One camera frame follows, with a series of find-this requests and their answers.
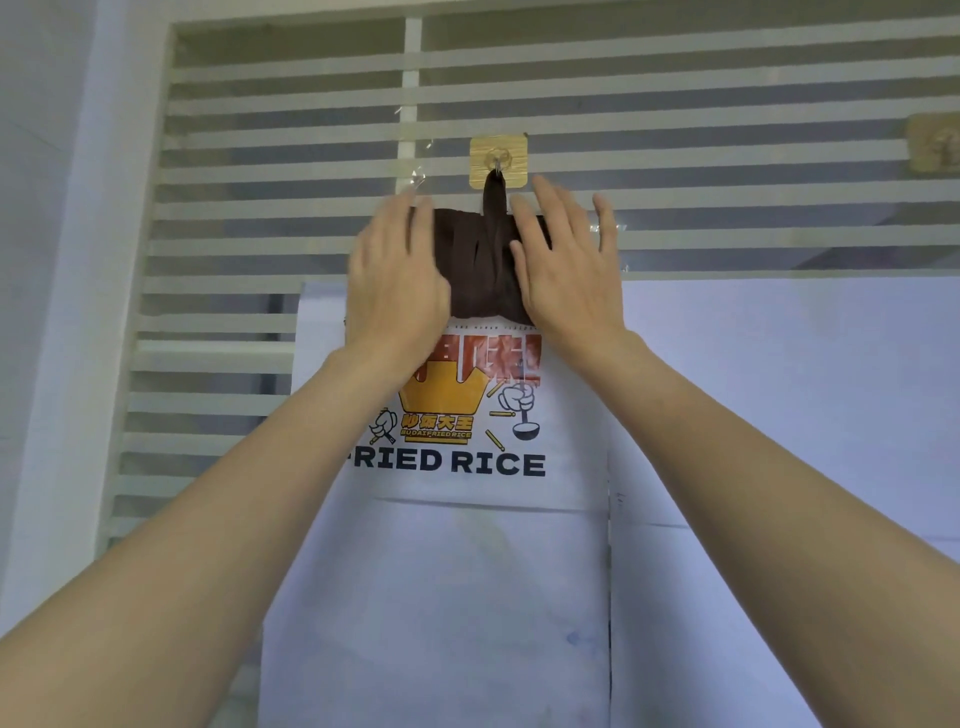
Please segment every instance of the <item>forearm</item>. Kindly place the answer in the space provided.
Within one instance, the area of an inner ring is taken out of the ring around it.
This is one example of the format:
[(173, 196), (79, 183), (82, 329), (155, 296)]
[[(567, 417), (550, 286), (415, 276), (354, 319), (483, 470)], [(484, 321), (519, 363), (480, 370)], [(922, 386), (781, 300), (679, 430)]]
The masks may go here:
[(383, 358), (335, 352), (250, 437), (2, 641), (5, 723), (205, 725), (350, 447), (401, 383)]
[(584, 374), (825, 725), (948, 724), (960, 711), (956, 565), (638, 337), (618, 339)]

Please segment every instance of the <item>yellow crown illustration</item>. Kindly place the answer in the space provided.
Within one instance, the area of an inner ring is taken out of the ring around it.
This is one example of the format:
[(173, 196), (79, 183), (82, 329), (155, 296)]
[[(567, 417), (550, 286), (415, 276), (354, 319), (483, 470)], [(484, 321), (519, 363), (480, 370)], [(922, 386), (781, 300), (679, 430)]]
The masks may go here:
[(428, 361), (426, 379), (410, 381), (400, 390), (400, 403), (407, 412), (435, 412), (445, 415), (472, 415), (480, 406), (490, 378), (479, 369), (457, 381), (457, 362)]

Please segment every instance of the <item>white wall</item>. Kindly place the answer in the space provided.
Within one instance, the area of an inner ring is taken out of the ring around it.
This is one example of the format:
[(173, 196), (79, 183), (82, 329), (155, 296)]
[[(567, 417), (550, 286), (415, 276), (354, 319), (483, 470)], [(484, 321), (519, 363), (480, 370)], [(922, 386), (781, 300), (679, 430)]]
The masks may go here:
[(0, 0), (0, 575), (96, 0)]

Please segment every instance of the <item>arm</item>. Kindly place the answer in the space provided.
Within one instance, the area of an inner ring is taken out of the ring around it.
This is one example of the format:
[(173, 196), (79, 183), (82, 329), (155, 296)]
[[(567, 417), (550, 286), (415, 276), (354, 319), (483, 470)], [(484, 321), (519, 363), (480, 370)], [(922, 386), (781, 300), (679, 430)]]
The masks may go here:
[(393, 198), (358, 238), (347, 345), (0, 642), (4, 725), (209, 722), (349, 449), (449, 318), (429, 202), (407, 250), (411, 199)]
[(954, 724), (960, 567), (650, 352), (624, 328), (609, 206), (595, 201), (598, 251), (569, 193), (534, 186), (553, 251), (515, 198), (527, 309), (653, 463), (813, 712), (830, 728)]

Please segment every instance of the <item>dark brown fabric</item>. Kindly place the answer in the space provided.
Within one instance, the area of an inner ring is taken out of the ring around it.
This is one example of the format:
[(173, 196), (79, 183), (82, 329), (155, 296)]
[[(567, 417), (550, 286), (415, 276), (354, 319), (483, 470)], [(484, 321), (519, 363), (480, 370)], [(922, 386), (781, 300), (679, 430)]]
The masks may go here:
[[(540, 227), (550, 245), (546, 224)], [(454, 318), (503, 316), (530, 325), (516, 281), (510, 241), (519, 240), (514, 216), (507, 214), (503, 176), (490, 172), (483, 192), (483, 214), (438, 209), (434, 214), (437, 267), (450, 281)]]

